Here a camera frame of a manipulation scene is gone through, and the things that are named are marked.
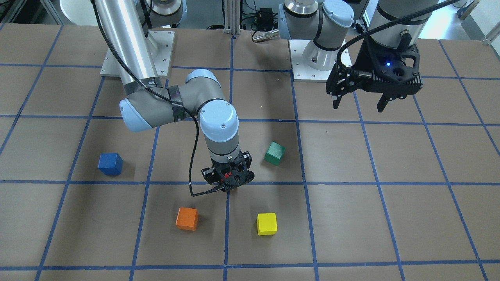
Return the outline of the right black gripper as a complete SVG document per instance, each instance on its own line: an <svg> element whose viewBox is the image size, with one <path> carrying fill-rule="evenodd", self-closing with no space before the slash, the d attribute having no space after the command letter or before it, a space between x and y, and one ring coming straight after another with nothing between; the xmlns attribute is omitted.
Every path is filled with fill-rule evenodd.
<svg viewBox="0 0 500 281"><path fill-rule="evenodd" d="M202 176L208 184L217 184L209 192L219 190L227 192L250 183L255 178L255 174L248 169L251 163L252 156L248 151L244 153L240 151L238 156L225 163L212 160L211 167L201 170Z"/></svg>

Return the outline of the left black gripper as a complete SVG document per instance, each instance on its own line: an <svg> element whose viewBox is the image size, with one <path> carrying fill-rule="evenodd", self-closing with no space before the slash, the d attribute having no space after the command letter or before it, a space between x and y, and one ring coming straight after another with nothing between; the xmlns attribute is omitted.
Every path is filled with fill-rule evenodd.
<svg viewBox="0 0 500 281"><path fill-rule="evenodd" d="M333 109L339 108L344 95L358 89L381 93L377 112L382 113L390 101L414 95L424 86L420 76L420 54L410 35L400 36L396 48L364 39L353 66L342 69L338 63L326 82L326 93L333 97Z"/></svg>

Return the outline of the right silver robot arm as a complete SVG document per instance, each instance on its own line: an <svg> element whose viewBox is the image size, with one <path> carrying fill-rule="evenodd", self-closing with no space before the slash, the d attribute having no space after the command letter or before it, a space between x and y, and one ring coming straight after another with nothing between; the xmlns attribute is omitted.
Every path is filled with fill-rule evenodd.
<svg viewBox="0 0 500 281"><path fill-rule="evenodd" d="M211 166L201 173L213 188L204 194L228 192L254 180L252 156L240 149L236 109L225 100L214 74L196 69L184 84L163 87L134 1L93 0L91 5L120 68L127 97L119 107L127 128L141 132L190 117L196 128L195 144L202 133L211 158Z"/></svg>

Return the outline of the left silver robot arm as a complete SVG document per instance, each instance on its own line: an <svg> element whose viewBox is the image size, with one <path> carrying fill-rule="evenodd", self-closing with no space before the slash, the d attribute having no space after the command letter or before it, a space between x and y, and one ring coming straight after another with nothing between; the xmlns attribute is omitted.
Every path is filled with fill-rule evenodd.
<svg viewBox="0 0 500 281"><path fill-rule="evenodd" d="M420 91L420 54L416 41L432 15L441 8L437 0L379 0L367 31L345 41L355 20L352 7L343 0L285 0L279 6L278 27L282 39L309 43L305 59L315 68L325 55L330 71L326 93L337 109L342 97L362 89L381 93L377 110L390 101Z"/></svg>

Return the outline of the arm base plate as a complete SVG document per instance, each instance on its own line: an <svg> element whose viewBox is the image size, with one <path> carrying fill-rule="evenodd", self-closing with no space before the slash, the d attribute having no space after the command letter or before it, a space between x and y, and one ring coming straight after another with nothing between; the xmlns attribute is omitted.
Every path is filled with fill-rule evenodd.
<svg viewBox="0 0 500 281"><path fill-rule="evenodd" d="M319 48L313 40L289 40L294 79L298 82L326 82L344 43L330 51Z"/></svg>
<svg viewBox="0 0 500 281"><path fill-rule="evenodd" d="M174 41L175 32L173 31L149 31L146 38L148 50L160 78L169 77ZM100 75L118 78L120 69L121 66L116 62L111 51L107 50Z"/></svg>

